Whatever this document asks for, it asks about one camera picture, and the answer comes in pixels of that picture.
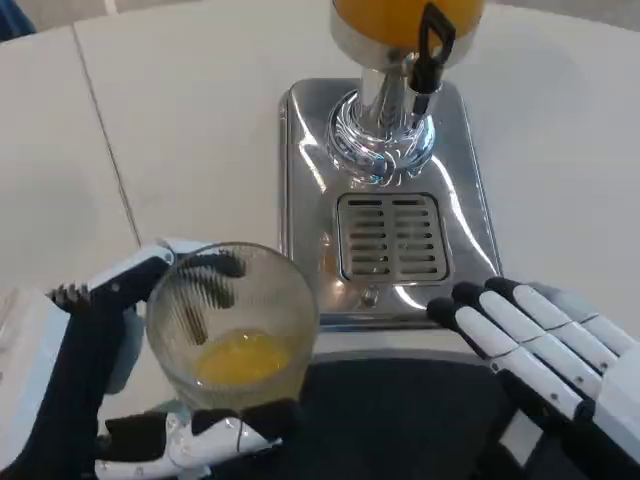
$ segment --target glass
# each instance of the glass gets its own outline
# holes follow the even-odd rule
[[[456,27],[460,38],[478,25],[485,0],[431,0]],[[418,50],[420,20],[429,0],[334,0],[342,19],[385,45]]]
[[[147,336],[193,409],[297,398],[319,328],[297,267],[278,252],[225,243],[180,261],[153,290]]]

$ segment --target drip tray grate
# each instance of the drip tray grate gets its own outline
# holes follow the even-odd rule
[[[440,282],[448,263],[434,199],[345,194],[338,200],[340,262],[349,280]]]

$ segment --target white table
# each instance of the white table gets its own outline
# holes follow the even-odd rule
[[[0,45],[0,294],[136,249],[73,30]]]
[[[300,78],[358,75],[330,38],[328,5],[216,0],[76,25],[143,241],[173,235],[277,245],[278,102]],[[635,335],[639,47],[636,33],[490,6],[472,53],[448,73],[467,101],[506,274],[573,287]],[[84,128],[96,126],[95,117],[79,118]],[[91,151],[100,166],[78,168],[102,169],[102,183],[84,184],[117,216],[104,143]],[[130,233],[114,230],[109,243],[121,237]],[[115,251],[82,245],[105,257]],[[447,332],[323,335],[317,345],[372,348],[465,347]],[[104,412],[140,410],[170,394],[147,348]]]

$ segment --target stainless steel base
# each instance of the stainless steel base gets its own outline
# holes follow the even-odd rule
[[[419,171],[399,172],[388,185],[375,185],[356,180],[328,153],[331,113],[357,86],[357,80],[310,79],[284,97],[281,249],[314,289],[325,330],[432,328],[435,324],[425,315],[430,299],[449,295],[457,282],[482,283],[500,274],[464,105],[455,86],[445,83],[433,115],[431,159]],[[434,199],[445,276],[412,281],[345,275],[338,224],[338,204],[345,194],[421,194]]]

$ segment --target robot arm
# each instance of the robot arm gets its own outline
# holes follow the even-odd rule
[[[183,255],[205,246],[147,246],[86,286],[47,296],[16,290],[0,303],[1,480],[166,478],[267,449],[293,430],[297,405],[280,401],[242,416],[134,415],[107,421],[109,435],[98,437],[102,398],[124,386],[140,350],[135,306]],[[221,273],[243,274],[225,252],[213,255]]]
[[[503,278],[462,283],[428,315],[487,361],[506,393],[591,478],[640,478],[640,344],[583,300]]]

